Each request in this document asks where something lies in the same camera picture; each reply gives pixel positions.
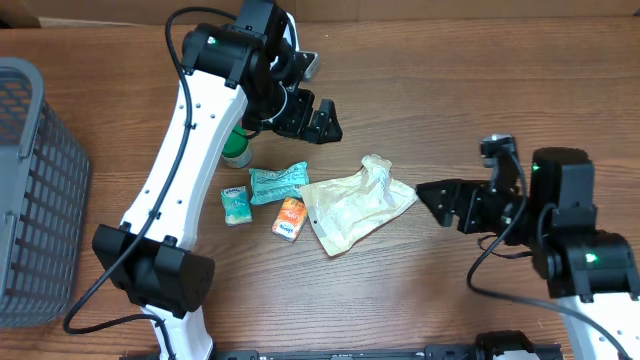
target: orange juice box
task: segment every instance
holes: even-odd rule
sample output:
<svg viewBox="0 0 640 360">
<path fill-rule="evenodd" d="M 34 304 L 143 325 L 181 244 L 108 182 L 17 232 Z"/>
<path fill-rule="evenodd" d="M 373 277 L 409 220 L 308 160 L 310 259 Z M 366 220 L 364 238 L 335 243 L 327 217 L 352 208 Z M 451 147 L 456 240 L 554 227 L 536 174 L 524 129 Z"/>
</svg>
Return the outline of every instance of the orange juice box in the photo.
<svg viewBox="0 0 640 360">
<path fill-rule="evenodd" d="M 300 235 L 305 221 L 307 208 L 304 203 L 294 198 L 286 198 L 271 231 L 285 240 L 294 242 Z"/>
</svg>

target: black cable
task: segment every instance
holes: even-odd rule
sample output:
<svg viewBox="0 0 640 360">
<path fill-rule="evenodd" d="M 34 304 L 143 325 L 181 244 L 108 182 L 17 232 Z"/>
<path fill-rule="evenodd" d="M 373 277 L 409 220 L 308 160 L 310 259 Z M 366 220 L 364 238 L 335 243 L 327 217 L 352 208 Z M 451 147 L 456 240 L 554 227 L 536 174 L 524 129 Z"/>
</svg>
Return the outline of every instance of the black cable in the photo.
<svg viewBox="0 0 640 360">
<path fill-rule="evenodd" d="M 236 130 L 233 130 L 234 134 L 236 134 L 238 136 L 241 136 L 241 137 L 243 137 L 243 138 L 245 138 L 247 140 L 255 139 L 258 135 L 260 135 L 261 132 L 262 132 L 262 129 L 254 131 L 253 134 L 244 135 L 244 134 L 241 134 L 241 133 L 237 132 Z"/>
<path fill-rule="evenodd" d="M 120 319 L 107 321 L 107 322 L 104 322 L 102 324 L 98 324 L 98 325 L 87 327 L 87 328 L 72 328 L 71 327 L 71 320 L 73 320 L 74 316 L 78 313 L 78 311 L 80 311 L 82 306 L 84 306 L 84 304 L 91 298 L 91 296 L 93 296 L 93 294 L 95 294 L 96 291 L 98 291 L 100 286 L 102 286 L 102 284 L 104 284 L 107 281 L 107 279 L 109 279 L 109 277 L 111 276 L 113 271 L 116 268 L 118 268 L 119 266 L 122 265 L 122 263 L 131 255 L 131 253 L 137 248 L 137 246 L 140 244 L 140 242 L 144 239 L 144 235 L 147 233 L 149 228 L 151 228 L 151 224 L 156 219 L 156 216 L 158 215 L 158 213 L 160 211 L 160 207 L 162 206 L 162 203 L 163 203 L 167 193 L 169 192 L 169 188 L 171 187 L 173 179 L 175 178 L 176 173 L 178 172 L 178 168 L 180 167 L 180 162 L 182 161 L 182 157 L 184 156 L 184 152 L 186 150 L 187 143 L 189 141 L 189 134 L 191 132 L 193 109 L 192 109 L 191 93 L 189 91 L 189 84 L 187 83 L 187 78 L 186 78 L 186 76 L 184 74 L 184 71 L 182 69 L 182 65 L 180 64 L 180 60 L 178 59 L 178 55 L 176 54 L 176 50 L 174 48 L 173 41 L 171 39 L 171 26 L 173 25 L 173 21 L 178 16 L 180 16 L 182 14 L 185 14 L 185 13 L 188 13 L 188 12 L 208 12 L 208 13 L 213 13 L 213 14 L 217 14 L 217 15 L 221 15 L 221 16 L 226 16 L 226 17 L 228 17 L 230 19 L 235 19 L 234 15 L 229 14 L 229 13 L 227 13 L 225 11 L 218 10 L 218 9 L 213 9 L 213 8 L 206 8 L 206 7 L 187 7 L 187 8 L 184 8 L 184 9 L 180 9 L 180 10 L 174 12 L 173 14 L 171 14 L 169 19 L 167 19 L 167 22 L 165 24 L 165 40 L 167 42 L 167 48 L 169 50 L 169 54 L 171 55 L 171 60 L 173 61 L 173 65 L 176 68 L 176 71 L 178 72 L 178 76 L 180 77 L 180 83 L 182 84 L 182 87 L 184 89 L 184 96 L 185 96 L 186 109 L 187 109 L 187 116 L 186 116 L 186 120 L 185 120 L 185 123 L 184 123 L 184 132 L 182 134 L 182 140 L 180 142 L 180 147 L 178 148 L 178 152 L 176 154 L 176 158 L 175 158 L 175 160 L 173 162 L 173 165 L 171 166 L 171 170 L 169 171 L 169 175 L 167 176 L 167 180 L 165 181 L 164 185 L 162 186 L 162 189 L 160 190 L 160 193 L 158 194 L 158 198 L 156 199 L 156 202 L 153 205 L 153 208 L 151 209 L 151 211 L 149 211 L 149 217 L 147 218 L 147 220 L 145 221 L 144 225 L 140 229 L 140 232 L 135 237 L 135 239 L 133 240 L 131 245 L 129 245 L 129 247 L 127 247 L 127 249 L 122 253 L 122 255 L 120 255 L 118 260 L 116 260 L 113 263 L 113 265 L 111 265 L 111 267 L 109 267 L 109 269 L 107 269 L 100 276 L 100 278 L 98 278 L 98 280 L 96 280 L 96 282 L 93 285 L 91 285 L 91 287 L 85 292 L 85 294 L 80 298 L 80 300 L 78 300 L 78 302 L 76 302 L 75 305 L 73 305 L 71 310 L 69 310 L 69 313 L 65 316 L 64 321 L 63 321 L 63 325 L 62 325 L 62 327 L 64 328 L 64 331 L 66 331 L 68 334 L 81 335 L 81 334 L 88 334 L 88 333 L 100 331 L 100 330 L 103 330 L 103 329 L 106 329 L 106 328 L 109 328 L 109 327 L 112 327 L 112 326 L 116 326 L 116 325 L 124 324 L 126 322 L 130 322 L 130 321 L 152 320 L 152 321 L 155 322 L 156 326 L 160 327 L 160 330 L 162 332 L 162 337 L 164 339 L 165 347 L 167 349 L 167 353 L 169 354 L 169 359 L 170 360 L 175 359 L 176 355 L 173 352 L 173 348 L 171 346 L 171 341 L 170 341 L 170 338 L 169 338 L 169 333 L 167 331 L 167 327 L 166 327 L 166 325 L 164 323 L 164 320 L 162 318 L 160 318 L 159 316 L 157 316 L 157 315 L 150 315 L 150 314 L 130 315 L 130 316 L 125 316 L 125 317 L 120 318 Z"/>
<path fill-rule="evenodd" d="M 485 240 L 490 239 L 492 237 L 496 237 L 496 235 L 487 235 L 487 236 L 483 236 L 481 238 L 478 239 L 478 247 L 483 250 L 483 251 L 487 251 L 487 249 L 484 248 L 484 246 L 482 246 L 482 244 L 484 243 Z M 507 259 L 507 260 L 515 260 L 515 259 L 522 259 L 525 257 L 529 257 L 529 256 L 533 256 L 533 251 L 522 251 L 516 254 L 500 254 L 497 253 L 495 251 L 491 252 L 492 255 L 495 255 L 499 258 L 503 258 L 503 259 Z"/>
<path fill-rule="evenodd" d="M 556 208 L 556 204 L 547 203 L 542 208 L 542 210 L 540 210 L 540 215 L 538 215 L 538 224 L 536 226 L 536 241 L 538 241 L 538 246 L 540 246 L 540 249 L 544 248 L 544 244 L 542 243 L 542 225 L 544 223 L 544 218 L 545 216 L 547 216 L 547 212 L 549 210 L 553 210 L 555 208 Z"/>
<path fill-rule="evenodd" d="M 296 51 L 298 47 L 298 43 L 296 41 L 296 30 L 293 28 L 293 23 L 291 22 L 291 18 L 289 14 L 287 14 L 287 25 L 289 25 L 289 37 L 291 38 L 291 48 L 293 51 Z"/>
<path fill-rule="evenodd" d="M 496 292 L 496 291 L 491 291 L 491 290 L 486 290 L 486 289 L 483 289 L 483 288 L 479 288 L 479 287 L 476 287 L 475 285 L 473 285 L 473 283 L 472 283 L 473 274 L 476 272 L 476 270 L 478 269 L 480 264 L 482 264 L 482 262 L 498 247 L 498 245 L 500 245 L 502 243 L 502 241 L 513 230 L 513 227 L 515 226 L 515 224 L 518 223 L 518 221 L 522 217 L 522 215 L 524 213 L 524 210 L 526 208 L 526 205 L 527 205 L 527 192 L 526 192 L 527 184 L 526 184 L 526 181 L 525 181 L 524 171 L 522 170 L 522 166 L 520 165 L 520 162 L 515 157 L 515 155 L 513 155 L 513 153 L 509 153 L 509 155 L 511 156 L 511 159 L 513 160 L 513 162 L 516 164 L 516 166 L 518 168 L 518 173 L 520 175 L 520 184 L 522 186 L 522 202 L 520 203 L 520 208 L 518 209 L 518 212 L 514 216 L 513 220 L 509 224 L 509 226 L 507 226 L 507 228 L 502 232 L 502 234 L 500 234 L 500 236 L 498 236 L 498 238 L 493 243 L 491 243 L 491 245 L 489 245 L 489 247 L 485 250 L 485 252 L 482 253 L 482 255 L 480 255 L 480 257 L 473 263 L 473 265 L 471 265 L 471 268 L 469 269 L 469 272 L 467 273 L 467 286 L 473 292 L 475 292 L 477 294 L 480 294 L 480 295 L 483 295 L 483 296 L 487 296 L 487 297 L 494 298 L 494 299 L 511 301 L 511 302 L 520 303 L 520 304 L 524 304 L 524 305 L 537 306 L 537 307 L 540 307 L 540 308 L 543 308 L 543 309 L 555 311 L 557 313 L 564 314 L 564 315 L 567 315 L 567 316 L 571 316 L 571 317 L 573 317 L 575 319 L 578 319 L 578 320 L 590 325 L 591 327 L 596 329 L 598 332 L 600 332 L 605 338 L 607 338 L 607 340 L 609 340 L 611 342 L 611 344 L 616 348 L 618 353 L 622 356 L 622 359 L 631 360 L 631 357 L 629 357 L 629 354 L 627 354 L 626 350 L 622 347 L 622 345 L 620 345 L 620 343 L 618 342 L 618 340 L 616 340 L 615 337 L 613 337 L 600 324 L 598 324 L 597 322 L 593 321 L 591 318 L 589 318 L 588 316 L 586 316 L 584 314 L 581 314 L 581 313 L 579 313 L 577 311 L 571 310 L 571 309 L 566 308 L 564 306 L 560 306 L 560 305 L 557 305 L 557 304 L 552 304 L 550 302 L 546 302 L 546 301 L 543 301 L 543 300 L 526 298 L 526 297 L 521 297 L 521 296 L 514 296 L 514 295 L 509 295 L 509 294 L 503 294 L 503 293 L 499 293 L 499 292 Z"/>
</svg>

